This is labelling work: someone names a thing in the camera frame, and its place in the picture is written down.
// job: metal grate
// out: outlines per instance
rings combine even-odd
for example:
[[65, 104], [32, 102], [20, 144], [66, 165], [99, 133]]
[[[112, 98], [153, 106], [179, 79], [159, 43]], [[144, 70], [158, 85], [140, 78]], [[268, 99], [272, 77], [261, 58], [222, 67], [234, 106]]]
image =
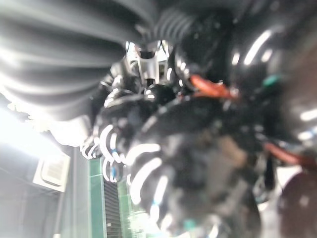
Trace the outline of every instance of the metal grate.
[[121, 238], [120, 209], [116, 183], [104, 180], [107, 238]]

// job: ventilation grille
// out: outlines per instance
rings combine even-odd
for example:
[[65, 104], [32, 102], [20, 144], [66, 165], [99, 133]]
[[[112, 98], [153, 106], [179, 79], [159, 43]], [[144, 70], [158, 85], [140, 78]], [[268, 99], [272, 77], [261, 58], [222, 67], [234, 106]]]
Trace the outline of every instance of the ventilation grille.
[[104, 186], [107, 238], [121, 238], [122, 232], [117, 184], [104, 180]]
[[70, 157], [61, 154], [58, 158], [41, 159], [33, 183], [64, 192], [67, 183]]

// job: green panel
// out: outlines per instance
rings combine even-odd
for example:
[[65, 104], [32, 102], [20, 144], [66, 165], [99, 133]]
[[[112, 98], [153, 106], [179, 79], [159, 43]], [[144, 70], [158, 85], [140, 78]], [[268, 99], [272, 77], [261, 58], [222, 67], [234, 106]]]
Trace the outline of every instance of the green panel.
[[120, 220], [121, 220], [121, 230], [123, 238], [132, 238], [130, 219], [131, 214], [131, 200], [130, 196], [127, 194], [126, 182], [118, 183], [118, 197], [119, 197], [119, 207], [120, 207]]
[[102, 174], [102, 161], [90, 160], [89, 168], [92, 238], [106, 238], [104, 177]]

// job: bundled wire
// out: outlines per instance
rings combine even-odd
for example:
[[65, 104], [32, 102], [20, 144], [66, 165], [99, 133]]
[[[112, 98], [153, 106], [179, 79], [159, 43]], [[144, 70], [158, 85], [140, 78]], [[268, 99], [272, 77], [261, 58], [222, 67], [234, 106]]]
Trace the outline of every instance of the bundled wire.
[[272, 143], [266, 143], [264, 144], [264, 147], [272, 155], [274, 155], [275, 157], [277, 157], [278, 159], [286, 163], [289, 163], [292, 165], [301, 165], [303, 167], [312, 167], [312, 168], [317, 167], [317, 163], [314, 158], [290, 153]]
[[192, 84], [199, 89], [201, 95], [212, 98], [233, 98], [230, 92], [223, 84], [216, 84], [201, 78], [199, 75], [191, 76]]

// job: orange wire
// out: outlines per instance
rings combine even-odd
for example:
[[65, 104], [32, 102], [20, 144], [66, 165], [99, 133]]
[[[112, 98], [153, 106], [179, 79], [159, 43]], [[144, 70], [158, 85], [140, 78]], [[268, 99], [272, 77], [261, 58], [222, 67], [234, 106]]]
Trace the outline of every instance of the orange wire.
[[275, 157], [289, 164], [301, 165], [301, 166], [313, 166], [313, 167], [317, 166], [316, 161], [313, 158], [304, 157], [304, 156], [287, 152], [272, 143], [266, 143], [264, 147], [266, 150], [272, 153]]
[[200, 90], [202, 94], [212, 98], [232, 98], [230, 92], [223, 84], [216, 84], [201, 78], [199, 75], [191, 76], [192, 84]]

